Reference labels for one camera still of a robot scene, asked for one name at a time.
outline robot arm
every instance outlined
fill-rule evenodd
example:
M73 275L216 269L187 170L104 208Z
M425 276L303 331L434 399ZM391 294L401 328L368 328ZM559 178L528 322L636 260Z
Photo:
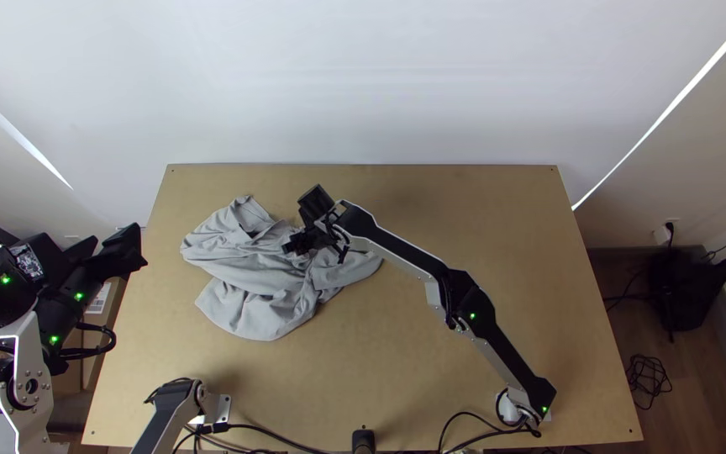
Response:
M46 425L53 408L52 380L68 361L110 350L116 336L105 327L80 323L86 306L109 277L147 264L140 228L132 224L103 242L90 237L61 251L48 236L18 246L0 245L0 452L46 452ZM98 328L111 336L103 348L63 349L75 328Z
M299 213L306 229L291 237L285 251L298 254L333 247L340 260L350 249L373 251L422 281L428 305L451 330L470 338L478 350L506 380L508 391L500 402L502 418L528 416L536 425L550 415L556 390L537 377L495 322L492 301L472 277L448 268L439 258L381 228L363 208L340 200L337 203L317 185L299 198Z

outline metal bracket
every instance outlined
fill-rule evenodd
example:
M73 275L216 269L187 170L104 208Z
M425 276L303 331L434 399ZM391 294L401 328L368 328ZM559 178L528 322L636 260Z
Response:
M0 382L0 452L46 452L54 400L36 313L0 328L0 340L13 340L15 347L13 376Z

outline cardboard box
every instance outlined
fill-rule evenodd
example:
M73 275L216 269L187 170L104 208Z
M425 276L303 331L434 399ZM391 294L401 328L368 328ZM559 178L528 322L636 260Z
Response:
M89 305L82 321L92 325L106 325L113 328L113 322L117 319L119 305L122 303L122 297L125 295L127 285L128 281L121 277L108 279L103 285L103 290ZM82 341L83 348L94 348L107 345L108 337L98 331L84 331ZM81 361L82 388L84 390L93 391L97 386L97 378L100 375L100 369L103 367L103 359L103 355L100 355Z

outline wooden floor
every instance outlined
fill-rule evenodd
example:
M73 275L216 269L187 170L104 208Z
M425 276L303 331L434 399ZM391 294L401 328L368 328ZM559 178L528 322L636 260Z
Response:
M643 263L598 255L591 262L604 297L621 294ZM630 293L645 291L642 277ZM671 344L646 302L624 301L608 316L624 366L636 353L660 358L673 391L657 397L650 410L638 409L644 441L583 447L592 454L726 453L726 359L713 324L676 333Z

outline power outlet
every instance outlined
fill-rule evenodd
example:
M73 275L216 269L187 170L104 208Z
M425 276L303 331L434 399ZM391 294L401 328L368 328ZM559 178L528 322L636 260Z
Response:
M666 227L667 223L671 223L674 226L674 231L676 233L676 223L679 222L679 218L668 218L665 221L663 221L663 224L661 224L659 227L651 231L652 236L655 237L655 243L657 245L667 245L668 242L671 240L671 231L668 230L668 227Z

